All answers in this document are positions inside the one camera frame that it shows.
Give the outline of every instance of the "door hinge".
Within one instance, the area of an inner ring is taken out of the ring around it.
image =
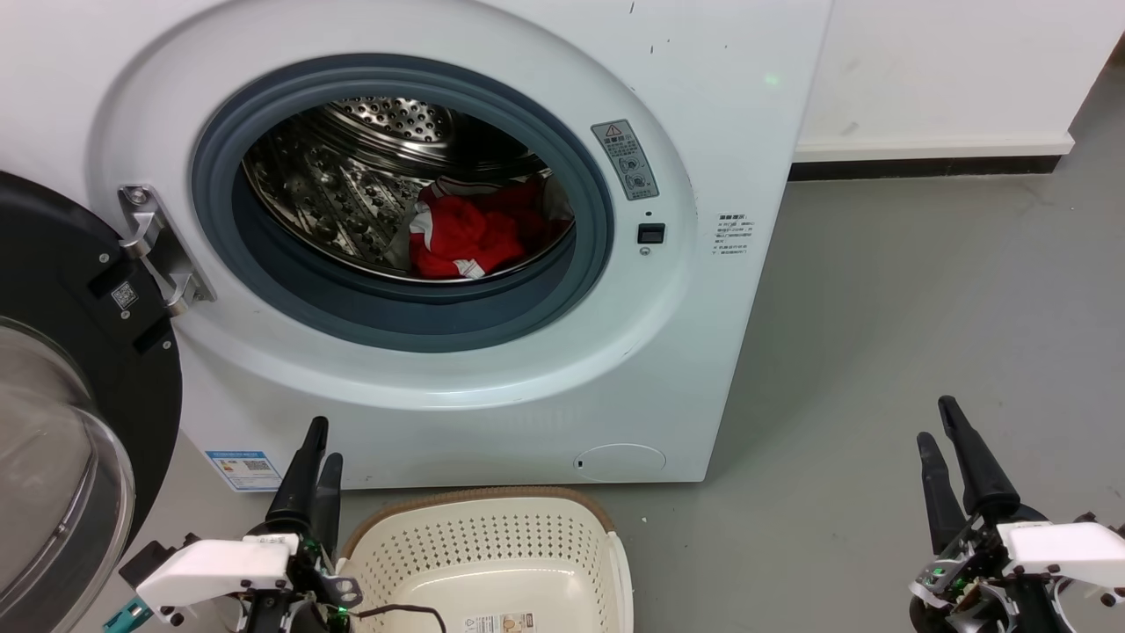
[[[122,247],[129,256],[144,262],[156,279],[172,316],[183,314],[196,301],[215,300],[168,223],[156,191],[147,184],[126,184],[117,189],[117,201],[133,229],[133,236],[120,241]]]

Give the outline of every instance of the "floor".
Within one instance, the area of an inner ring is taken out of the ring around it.
[[[914,438],[940,435],[943,394],[1026,503],[1125,522],[1125,71],[1072,132],[1052,175],[790,186],[706,482],[585,489],[624,540],[637,631],[909,631]],[[341,533],[414,495],[348,495]],[[138,541],[235,536],[268,501],[183,442]],[[79,631],[126,596],[115,580]],[[1125,629],[1068,605],[1083,633]]]

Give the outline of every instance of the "basket rim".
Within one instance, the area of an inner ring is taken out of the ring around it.
[[[575,504],[578,504],[590,510],[594,517],[597,518],[597,522],[602,524],[602,528],[605,530],[606,533],[613,532],[613,522],[610,521],[610,515],[608,515],[605,510],[597,505],[597,501],[594,501],[593,498],[583,495],[577,490],[556,486],[504,486],[494,488],[472,488],[468,490],[457,490],[453,492],[442,492],[440,495],[430,495],[428,497],[420,497],[417,499],[411,499],[408,501],[381,508],[379,512],[360,522],[360,524],[356,527],[356,531],[348,537],[348,542],[344,543],[341,557],[351,559],[352,554],[356,552],[356,546],[359,545],[359,542],[364,536],[367,536],[367,533],[370,532],[371,528],[374,528],[379,522],[395,515],[400,515],[412,510],[421,510],[423,508],[432,508],[434,506],[461,504],[465,501],[519,499],[524,497],[540,497],[574,501]]]

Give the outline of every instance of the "red cloth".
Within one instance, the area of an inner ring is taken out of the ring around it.
[[[415,270],[428,278],[477,278],[547,245],[569,220],[543,218],[542,182],[539,177],[510,186],[439,178],[422,189],[410,225]]]

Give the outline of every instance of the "beige plastic basket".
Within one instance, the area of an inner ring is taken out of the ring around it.
[[[340,573],[363,604],[438,609],[449,633],[632,633],[632,582],[605,513],[564,488],[490,488],[386,508],[352,534]],[[432,615],[356,621],[436,633]]]

